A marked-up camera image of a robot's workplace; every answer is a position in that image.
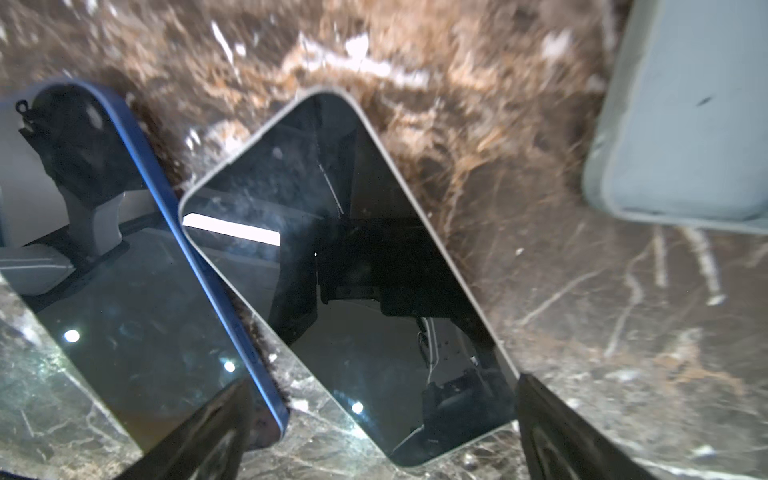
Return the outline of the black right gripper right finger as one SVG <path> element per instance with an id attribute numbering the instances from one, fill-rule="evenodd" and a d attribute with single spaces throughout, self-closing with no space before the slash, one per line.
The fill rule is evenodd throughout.
<path id="1" fill-rule="evenodd" d="M 517 412 L 532 479 L 654 478 L 532 374 L 519 377 Z"/>

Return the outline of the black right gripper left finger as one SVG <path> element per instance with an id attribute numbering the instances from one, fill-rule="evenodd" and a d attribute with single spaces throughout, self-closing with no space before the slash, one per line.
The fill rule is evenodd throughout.
<path id="1" fill-rule="evenodd" d="M 251 388 L 234 381 L 118 477 L 234 479 L 253 419 Z"/>

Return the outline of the white-edged phone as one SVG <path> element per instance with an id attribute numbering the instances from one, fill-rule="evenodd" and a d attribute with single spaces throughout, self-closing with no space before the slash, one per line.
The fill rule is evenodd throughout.
<path id="1" fill-rule="evenodd" d="M 180 205 L 190 243 L 394 464 L 515 420 L 516 374 L 352 101 L 292 102 Z"/>

